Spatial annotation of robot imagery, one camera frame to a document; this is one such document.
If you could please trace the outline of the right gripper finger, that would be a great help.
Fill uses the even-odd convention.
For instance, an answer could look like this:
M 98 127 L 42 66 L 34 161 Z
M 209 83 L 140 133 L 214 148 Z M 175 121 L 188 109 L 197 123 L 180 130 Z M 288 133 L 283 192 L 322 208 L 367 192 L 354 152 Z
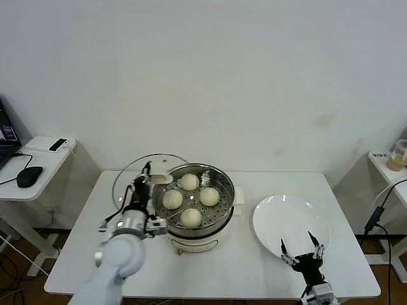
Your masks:
M 283 239 L 280 240 L 280 249 L 282 252 L 280 257 L 286 264 L 297 264 L 298 263 L 298 259 L 296 259 L 295 257 L 288 254 L 288 251 L 287 251 L 287 248 L 285 246 Z
M 317 238 L 310 232 L 308 231 L 308 235 L 314 245 L 314 254 L 313 258 L 314 259 L 322 259 L 323 253 L 325 251 L 325 246 L 317 240 Z

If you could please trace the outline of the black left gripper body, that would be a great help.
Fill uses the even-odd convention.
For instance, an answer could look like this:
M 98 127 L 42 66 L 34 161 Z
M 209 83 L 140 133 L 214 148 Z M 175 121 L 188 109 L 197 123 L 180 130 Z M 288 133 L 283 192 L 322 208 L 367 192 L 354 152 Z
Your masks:
M 147 212 L 147 206 L 151 199 L 151 182 L 149 176 L 138 176 L 132 182 L 133 191 L 129 203 L 129 209 Z

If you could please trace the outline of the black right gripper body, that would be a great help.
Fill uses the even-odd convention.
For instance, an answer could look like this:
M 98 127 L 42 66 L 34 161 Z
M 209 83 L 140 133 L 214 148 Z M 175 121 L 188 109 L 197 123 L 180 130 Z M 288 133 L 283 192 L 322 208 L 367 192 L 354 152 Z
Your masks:
M 320 272 L 322 257 L 314 253 L 298 255 L 294 258 L 293 270 L 303 275 L 305 283 L 324 283 L 324 275 Z

